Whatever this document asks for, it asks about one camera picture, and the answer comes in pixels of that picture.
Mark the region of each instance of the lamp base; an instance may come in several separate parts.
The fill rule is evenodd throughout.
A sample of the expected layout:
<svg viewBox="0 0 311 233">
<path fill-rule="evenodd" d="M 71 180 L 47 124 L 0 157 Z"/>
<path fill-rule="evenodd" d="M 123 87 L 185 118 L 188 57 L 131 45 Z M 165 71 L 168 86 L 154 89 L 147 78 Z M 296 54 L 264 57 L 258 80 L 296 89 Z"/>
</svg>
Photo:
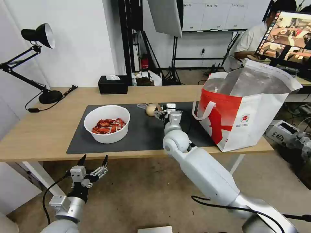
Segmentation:
<svg viewBox="0 0 311 233">
<path fill-rule="evenodd" d="M 52 104 L 60 101 L 62 97 L 63 94 L 60 91 L 48 91 L 39 96 L 39 101 L 41 104 Z"/>
</svg>

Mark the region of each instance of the black desk mat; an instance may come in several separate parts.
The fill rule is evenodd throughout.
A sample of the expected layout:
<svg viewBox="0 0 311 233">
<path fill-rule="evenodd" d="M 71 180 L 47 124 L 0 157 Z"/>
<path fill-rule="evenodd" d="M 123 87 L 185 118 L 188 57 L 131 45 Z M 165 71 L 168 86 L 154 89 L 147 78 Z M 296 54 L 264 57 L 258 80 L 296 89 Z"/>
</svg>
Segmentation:
<svg viewBox="0 0 311 233">
<path fill-rule="evenodd" d="M 137 107 L 137 104 L 119 105 L 126 108 L 131 115 L 128 133 L 122 140 L 112 144 L 97 142 L 92 135 L 86 131 L 83 122 L 89 112 L 100 106 L 102 105 L 89 105 L 86 107 L 68 147 L 67 154 L 163 149 L 163 122 L 155 117 L 147 116 L 143 109 Z M 188 113 L 183 113 L 181 118 L 180 125 L 183 131 L 188 131 L 191 118 L 191 128 L 188 133 L 189 139 L 198 147 L 215 146 L 215 143 L 204 128 L 193 118 L 191 113 L 192 102 L 176 103 L 176 107 L 186 110 Z"/>
</svg>

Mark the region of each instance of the bag handle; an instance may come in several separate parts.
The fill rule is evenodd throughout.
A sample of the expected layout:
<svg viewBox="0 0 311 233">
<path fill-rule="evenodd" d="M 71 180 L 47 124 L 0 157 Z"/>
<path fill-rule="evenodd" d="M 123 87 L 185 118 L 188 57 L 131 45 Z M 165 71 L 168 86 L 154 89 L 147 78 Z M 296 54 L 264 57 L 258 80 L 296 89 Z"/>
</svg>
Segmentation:
<svg viewBox="0 0 311 233">
<path fill-rule="evenodd" d="M 213 108 L 216 106 L 216 103 L 210 101 L 208 103 L 208 105 L 206 106 L 206 109 L 203 113 L 203 116 L 202 117 L 197 117 L 195 114 L 194 114 L 194 110 L 195 110 L 195 106 L 196 106 L 197 102 L 194 101 L 193 104 L 192 104 L 192 115 L 193 117 L 196 119 L 196 120 L 204 120 L 206 119 L 212 112 Z"/>
</svg>

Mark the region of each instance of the concrete floor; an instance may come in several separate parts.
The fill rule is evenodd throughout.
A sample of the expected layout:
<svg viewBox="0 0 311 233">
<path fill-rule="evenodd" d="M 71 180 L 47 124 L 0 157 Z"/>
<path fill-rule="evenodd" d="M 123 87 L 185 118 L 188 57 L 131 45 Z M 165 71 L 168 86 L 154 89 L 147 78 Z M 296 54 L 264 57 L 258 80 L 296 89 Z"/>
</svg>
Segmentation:
<svg viewBox="0 0 311 233">
<path fill-rule="evenodd" d="M 185 84 L 206 79 L 204 71 L 178 71 Z M 224 166 L 231 156 L 216 159 Z M 55 180 L 76 161 L 45 162 L 44 167 Z M 86 161 L 94 169 L 101 161 Z M 109 172 L 89 191 L 89 201 L 79 225 L 81 232 L 129 232 L 139 228 L 169 226 L 174 233 L 242 232 L 244 223 L 226 210 L 197 204 L 191 195 L 200 191 L 180 170 L 172 158 L 110 160 Z M 311 213 L 311 191 L 295 176 L 276 153 L 247 155 L 233 175 L 239 189 L 252 197 L 265 200 L 282 213 Z M 70 191 L 70 179 L 60 187 Z M 47 195 L 48 204 L 51 194 Z M 9 215 L 19 224 L 21 233 L 40 232 L 46 225 L 42 194 Z M 53 210 L 48 207 L 52 221 Z M 299 232 L 310 232 L 311 223 L 293 220 Z"/>
</svg>

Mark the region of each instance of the table leg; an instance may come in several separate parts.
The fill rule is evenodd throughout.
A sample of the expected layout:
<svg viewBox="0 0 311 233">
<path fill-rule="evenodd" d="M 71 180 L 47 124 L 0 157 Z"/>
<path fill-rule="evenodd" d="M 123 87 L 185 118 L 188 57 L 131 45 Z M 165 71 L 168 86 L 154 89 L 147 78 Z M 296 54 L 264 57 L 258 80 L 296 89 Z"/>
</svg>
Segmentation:
<svg viewBox="0 0 311 233">
<path fill-rule="evenodd" d="M 239 164 L 242 162 L 244 156 L 245 154 L 236 154 L 232 156 L 232 159 L 227 166 L 227 170 L 230 172 L 231 175 L 235 172 Z"/>
<path fill-rule="evenodd" d="M 45 171 L 45 169 L 38 162 L 22 162 L 29 171 L 46 187 L 50 187 L 54 180 L 50 175 Z M 64 196 L 65 193 L 61 190 L 61 188 L 56 184 L 51 189 L 50 192 L 54 196 Z"/>
</svg>

